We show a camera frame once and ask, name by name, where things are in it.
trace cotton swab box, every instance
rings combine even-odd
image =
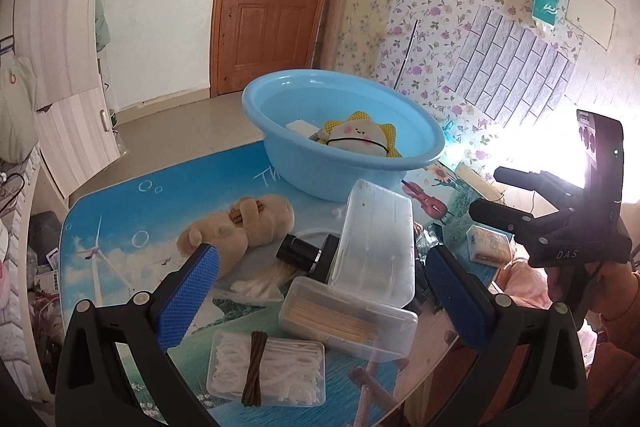
[[[413,312],[341,292],[309,277],[293,279],[278,322],[299,339],[376,362],[407,357],[418,327]]]
[[[251,335],[216,331],[213,335],[207,390],[240,400],[246,383]],[[260,362],[262,405],[317,407],[326,399],[324,346],[269,337]]]

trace teddy bear plush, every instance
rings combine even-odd
[[[214,212],[182,231],[178,236],[178,251],[188,257],[201,243],[218,250],[218,277],[222,277],[242,259],[249,241],[244,229],[233,224],[228,212]]]
[[[284,239],[293,230],[293,207],[282,196],[265,194],[260,198],[245,196],[231,206],[231,212],[239,211],[242,221],[236,225],[246,232],[250,247],[260,247]]]
[[[239,211],[242,219],[234,224],[230,217]],[[218,250],[218,277],[226,275],[248,247],[260,247],[283,239],[293,230],[293,207],[282,196],[265,194],[260,198],[240,198],[229,212],[214,212],[191,223],[178,236],[176,246],[184,257],[195,252],[201,243]]]

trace blue plastic basin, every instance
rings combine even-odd
[[[246,87],[242,107],[264,133],[264,147],[276,171],[294,187],[324,200],[346,201],[360,178],[396,188],[407,171],[436,161],[445,145],[442,129],[417,103],[350,74],[318,70],[265,74]],[[402,158],[343,151],[285,127],[295,120],[322,127],[355,111],[396,126],[396,149]]]

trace white sponge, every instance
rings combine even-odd
[[[315,125],[311,125],[304,120],[296,120],[295,122],[287,123],[285,126],[290,131],[300,134],[300,136],[304,136],[305,138],[311,138],[318,131],[318,127]]]

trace tiled floor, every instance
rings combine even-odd
[[[78,188],[69,204],[101,188],[261,140],[262,133],[242,111],[241,99],[241,92],[225,94],[119,125],[129,152]]]
[[[502,126],[533,124],[558,107],[573,70],[530,30],[482,6],[447,87]]]

